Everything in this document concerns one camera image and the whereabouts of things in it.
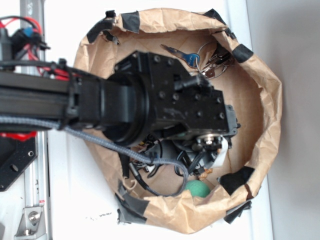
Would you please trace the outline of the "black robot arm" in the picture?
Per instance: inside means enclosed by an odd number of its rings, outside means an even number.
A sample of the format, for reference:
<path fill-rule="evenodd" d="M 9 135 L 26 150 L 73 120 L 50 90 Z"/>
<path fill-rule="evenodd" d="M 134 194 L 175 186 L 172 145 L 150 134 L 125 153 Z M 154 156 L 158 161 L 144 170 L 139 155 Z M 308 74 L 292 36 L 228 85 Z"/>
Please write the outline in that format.
<path fill-rule="evenodd" d="M 167 56 L 133 52 L 101 78 L 42 61 L 0 63 L 0 130 L 64 130 L 145 165 L 199 175 L 238 132 L 222 91 Z"/>

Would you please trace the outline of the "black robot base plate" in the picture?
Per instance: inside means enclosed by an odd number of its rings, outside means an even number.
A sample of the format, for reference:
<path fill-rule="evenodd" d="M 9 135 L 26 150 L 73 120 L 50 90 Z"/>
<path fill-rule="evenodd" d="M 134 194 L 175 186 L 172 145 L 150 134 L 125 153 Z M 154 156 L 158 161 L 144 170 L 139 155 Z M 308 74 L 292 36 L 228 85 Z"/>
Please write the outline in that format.
<path fill-rule="evenodd" d="M 38 156 L 36 138 L 0 138 L 0 191 L 7 191 Z"/>

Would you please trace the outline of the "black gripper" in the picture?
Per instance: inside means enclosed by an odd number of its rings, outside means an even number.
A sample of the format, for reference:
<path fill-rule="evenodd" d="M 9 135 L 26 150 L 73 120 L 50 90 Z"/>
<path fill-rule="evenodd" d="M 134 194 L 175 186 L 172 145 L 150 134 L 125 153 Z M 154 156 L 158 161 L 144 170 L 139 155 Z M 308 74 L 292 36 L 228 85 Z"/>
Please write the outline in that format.
<path fill-rule="evenodd" d="M 190 75 L 177 59 L 136 51 L 115 65 L 111 80 L 112 141 L 133 146 L 148 135 L 172 141 L 194 175 L 223 165 L 240 125 L 223 92 L 201 74 Z"/>

